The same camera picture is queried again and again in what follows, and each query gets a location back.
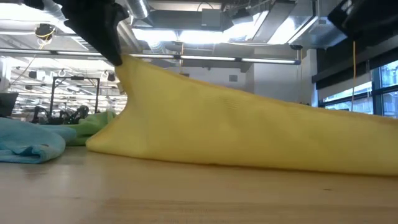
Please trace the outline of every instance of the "yellow towel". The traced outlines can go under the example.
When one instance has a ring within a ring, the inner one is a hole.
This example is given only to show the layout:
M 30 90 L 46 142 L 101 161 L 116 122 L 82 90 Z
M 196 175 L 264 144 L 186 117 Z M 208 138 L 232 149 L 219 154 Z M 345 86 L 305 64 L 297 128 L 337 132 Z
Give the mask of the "yellow towel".
M 124 111 L 89 150 L 163 161 L 398 174 L 398 121 L 311 108 L 186 78 L 123 56 Z

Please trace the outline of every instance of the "green cloth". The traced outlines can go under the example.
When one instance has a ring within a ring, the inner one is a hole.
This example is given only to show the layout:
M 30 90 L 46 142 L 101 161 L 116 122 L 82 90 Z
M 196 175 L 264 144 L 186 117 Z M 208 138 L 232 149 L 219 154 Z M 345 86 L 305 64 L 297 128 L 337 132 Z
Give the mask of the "green cloth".
M 67 146 L 85 146 L 87 139 L 105 128 L 115 117 L 116 113 L 107 111 L 89 115 L 87 118 L 79 120 L 79 124 L 65 125 L 77 132 L 77 138 L 69 141 Z

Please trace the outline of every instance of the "desk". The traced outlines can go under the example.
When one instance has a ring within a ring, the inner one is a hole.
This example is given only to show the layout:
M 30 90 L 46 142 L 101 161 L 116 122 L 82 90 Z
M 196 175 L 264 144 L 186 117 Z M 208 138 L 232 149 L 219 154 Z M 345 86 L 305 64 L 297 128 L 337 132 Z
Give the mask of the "desk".
M 0 223 L 398 223 L 398 178 L 148 161 L 66 149 L 0 164 Z

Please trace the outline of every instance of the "glass window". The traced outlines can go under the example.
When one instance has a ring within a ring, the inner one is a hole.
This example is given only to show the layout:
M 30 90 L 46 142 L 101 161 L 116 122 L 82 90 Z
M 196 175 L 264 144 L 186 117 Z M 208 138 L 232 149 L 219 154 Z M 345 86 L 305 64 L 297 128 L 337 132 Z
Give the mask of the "glass window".
M 398 84 L 398 61 L 380 67 L 381 87 L 389 87 Z
M 325 106 L 325 108 L 329 110 L 351 111 L 351 101 L 328 105 Z M 373 114 L 373 99 L 363 98 L 359 100 L 354 100 L 354 112 Z
M 363 83 L 362 85 L 359 85 L 355 87 L 355 92 L 354 95 L 360 94 L 360 93 L 366 93 L 372 90 L 372 82 L 367 82 Z M 329 97 L 326 97 L 323 99 L 324 102 L 329 102 L 332 100 L 338 100 L 347 96 L 352 96 L 353 95 L 353 89 L 350 88 L 349 90 L 342 91 L 341 93 L 337 93 L 334 95 L 331 95 Z
M 383 94 L 383 115 L 398 118 L 398 91 Z

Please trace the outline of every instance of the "wooden table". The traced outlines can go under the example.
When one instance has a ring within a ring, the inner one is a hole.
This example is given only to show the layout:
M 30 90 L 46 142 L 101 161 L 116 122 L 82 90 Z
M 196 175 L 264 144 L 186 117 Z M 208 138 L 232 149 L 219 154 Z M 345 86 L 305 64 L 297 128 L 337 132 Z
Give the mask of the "wooden table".
M 69 148 L 0 164 L 0 223 L 398 223 L 398 178 L 199 166 Z

